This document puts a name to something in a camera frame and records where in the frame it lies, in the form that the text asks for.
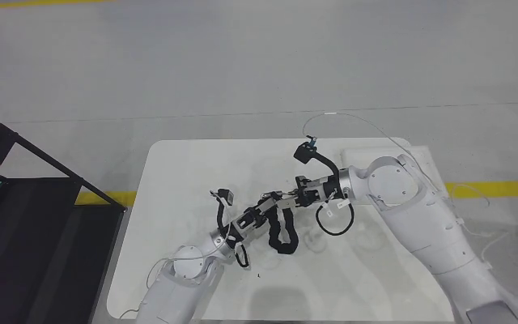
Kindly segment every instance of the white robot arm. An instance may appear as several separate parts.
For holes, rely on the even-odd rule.
[[[367,169],[351,166],[338,170],[316,153],[315,139],[302,144],[294,157],[305,164],[311,159],[319,160],[331,168],[333,175],[315,181],[297,177],[297,189],[263,194],[255,207],[227,226],[223,226],[219,212],[219,228],[197,245],[182,246],[162,269],[139,307],[137,323],[187,324],[198,302],[215,282],[216,273],[223,270],[221,263],[232,257],[234,249],[251,231],[266,222],[270,211],[279,208],[290,214],[293,207],[307,207],[329,199],[354,201],[367,197],[394,236],[437,280],[457,323],[518,324],[518,299],[495,280],[486,264],[474,254],[445,198],[411,158],[381,157]],[[391,197],[407,199],[387,206],[384,201]],[[228,200],[231,204],[231,199],[219,199],[220,211]],[[281,251],[271,238],[270,245],[279,253],[293,250],[292,246]]]

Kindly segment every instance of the black frame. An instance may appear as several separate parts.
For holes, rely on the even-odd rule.
[[[10,129],[9,127],[5,126],[2,123],[0,123],[0,165],[2,165],[3,161],[7,158],[7,155],[9,154],[9,152],[11,151],[11,148],[15,145],[15,143],[19,144],[21,147],[30,151],[35,156],[39,157],[43,161],[52,165],[54,168],[58,169],[59,171],[61,171],[65,175],[67,175],[69,178],[78,182],[79,184],[81,184],[81,186],[84,186],[85,188],[90,190],[92,193],[98,195],[99,197],[101,197],[104,201],[106,201],[110,205],[119,207],[122,212],[127,211],[126,207],[122,206],[120,203],[118,203],[113,198],[109,197],[107,194],[105,194],[104,192],[99,190],[93,184],[84,180],[77,173],[73,172],[72,170],[67,168],[65,165],[59,163],[52,156],[48,155],[47,153],[42,151],[40,148],[38,148],[36,145],[27,141],[22,136],[20,136],[20,134],[16,133],[15,131],[13,131],[12,129]]]

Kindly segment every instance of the floor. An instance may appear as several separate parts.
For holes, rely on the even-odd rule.
[[[517,10],[514,0],[0,9],[0,122],[102,190],[136,190],[160,139],[298,138],[310,117],[338,110],[429,146],[445,181],[514,181]],[[308,131],[380,136],[343,116],[313,120]],[[56,175],[22,150],[2,173]],[[474,228],[512,232],[495,253],[509,269],[516,198],[491,199],[489,209],[481,199],[460,204]],[[516,278],[503,280],[518,292]],[[102,312],[96,323],[114,321]]]

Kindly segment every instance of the white table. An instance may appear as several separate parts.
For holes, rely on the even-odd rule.
[[[329,174],[293,152],[302,139],[161,141],[150,149],[108,294],[118,318],[136,309],[146,276],[160,258],[190,237],[216,226],[217,202],[209,190],[235,194],[236,214],[269,190],[290,190],[295,176]],[[402,145],[409,145],[399,139]],[[342,166],[351,147],[393,146],[387,139],[319,139],[319,152]],[[315,209],[295,214],[300,236],[293,255],[279,255],[263,235],[249,247],[250,271],[226,266],[218,287],[195,314],[216,320],[451,321],[446,297],[422,265],[393,237],[369,206],[356,207],[355,226],[326,237],[312,252],[303,236],[316,226]]]

